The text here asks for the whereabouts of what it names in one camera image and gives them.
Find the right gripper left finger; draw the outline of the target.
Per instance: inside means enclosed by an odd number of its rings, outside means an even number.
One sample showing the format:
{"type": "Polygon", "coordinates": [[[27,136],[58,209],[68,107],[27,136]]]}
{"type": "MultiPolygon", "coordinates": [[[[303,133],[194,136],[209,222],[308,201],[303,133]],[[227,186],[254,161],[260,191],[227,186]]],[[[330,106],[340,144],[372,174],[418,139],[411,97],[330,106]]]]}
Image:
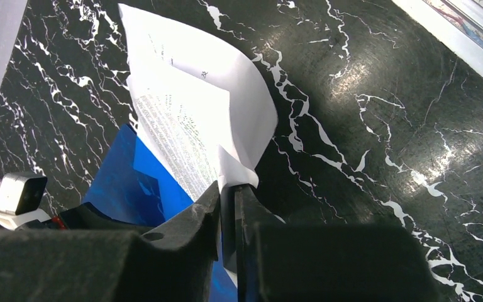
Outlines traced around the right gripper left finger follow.
{"type": "Polygon", "coordinates": [[[117,301],[131,230],[0,229],[0,301],[117,301]]]}

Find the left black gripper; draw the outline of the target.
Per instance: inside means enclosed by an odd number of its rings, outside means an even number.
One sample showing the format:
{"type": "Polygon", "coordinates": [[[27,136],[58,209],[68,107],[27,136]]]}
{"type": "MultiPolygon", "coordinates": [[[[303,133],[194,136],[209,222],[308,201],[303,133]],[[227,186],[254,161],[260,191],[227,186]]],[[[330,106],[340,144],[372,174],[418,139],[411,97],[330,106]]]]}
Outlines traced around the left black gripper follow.
{"type": "Polygon", "coordinates": [[[81,204],[65,210],[52,218],[33,220],[22,224],[17,230],[52,229],[52,230],[131,230],[146,233],[150,226],[134,225],[114,220],[100,212],[93,204],[81,204]]]}

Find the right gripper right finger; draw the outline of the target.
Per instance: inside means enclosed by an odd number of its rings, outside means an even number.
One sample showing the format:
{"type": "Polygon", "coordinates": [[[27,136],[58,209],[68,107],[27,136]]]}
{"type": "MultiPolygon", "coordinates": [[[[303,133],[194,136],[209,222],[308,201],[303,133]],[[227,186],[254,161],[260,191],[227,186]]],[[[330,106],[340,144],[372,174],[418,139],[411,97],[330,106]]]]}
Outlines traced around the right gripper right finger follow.
{"type": "Polygon", "coordinates": [[[400,226],[286,224],[249,185],[233,190],[240,301],[438,301],[419,244],[400,226]]]}

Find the blue plastic folder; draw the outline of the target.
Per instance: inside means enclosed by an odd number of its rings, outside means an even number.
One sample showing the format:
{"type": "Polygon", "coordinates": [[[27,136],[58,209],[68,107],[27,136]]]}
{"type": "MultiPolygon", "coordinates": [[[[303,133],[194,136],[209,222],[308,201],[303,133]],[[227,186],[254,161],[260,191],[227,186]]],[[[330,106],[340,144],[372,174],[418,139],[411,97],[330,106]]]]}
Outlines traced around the blue plastic folder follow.
{"type": "Polygon", "coordinates": [[[219,264],[217,184],[206,182],[193,201],[130,126],[119,130],[81,204],[153,227],[124,246],[117,301],[236,301],[219,264]]]}

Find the white printed paper files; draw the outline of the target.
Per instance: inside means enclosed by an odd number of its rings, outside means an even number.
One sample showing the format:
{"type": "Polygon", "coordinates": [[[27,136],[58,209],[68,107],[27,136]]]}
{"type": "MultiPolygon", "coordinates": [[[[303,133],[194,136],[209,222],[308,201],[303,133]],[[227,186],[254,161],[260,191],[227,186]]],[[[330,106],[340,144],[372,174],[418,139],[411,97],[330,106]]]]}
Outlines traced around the white printed paper files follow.
{"type": "Polygon", "coordinates": [[[138,136],[155,158],[193,201],[213,182],[220,193],[257,187],[277,110],[253,62],[198,28],[127,4],[118,9],[138,136]]]}

